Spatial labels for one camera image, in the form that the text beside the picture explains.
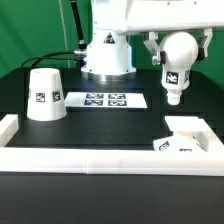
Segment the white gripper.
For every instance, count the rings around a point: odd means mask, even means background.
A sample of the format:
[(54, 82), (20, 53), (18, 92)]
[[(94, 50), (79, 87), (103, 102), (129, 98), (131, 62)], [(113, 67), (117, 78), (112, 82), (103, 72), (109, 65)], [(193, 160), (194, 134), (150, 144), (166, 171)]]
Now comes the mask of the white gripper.
[(200, 30), (198, 61), (208, 57), (214, 29), (224, 28), (224, 0), (132, 0), (127, 4), (124, 31), (148, 32), (144, 45), (153, 65), (166, 63), (165, 52), (157, 43), (159, 31)]

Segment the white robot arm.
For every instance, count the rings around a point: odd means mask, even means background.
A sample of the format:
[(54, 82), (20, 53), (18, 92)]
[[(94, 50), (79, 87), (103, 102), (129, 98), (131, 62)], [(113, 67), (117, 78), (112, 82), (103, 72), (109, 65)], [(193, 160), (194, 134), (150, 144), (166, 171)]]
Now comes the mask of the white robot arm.
[(154, 64), (166, 61), (156, 43), (160, 33), (200, 31), (196, 58), (207, 57), (212, 31), (224, 29), (224, 0), (90, 0), (92, 41), (82, 71), (93, 76), (122, 77), (136, 71), (128, 35), (144, 34)]

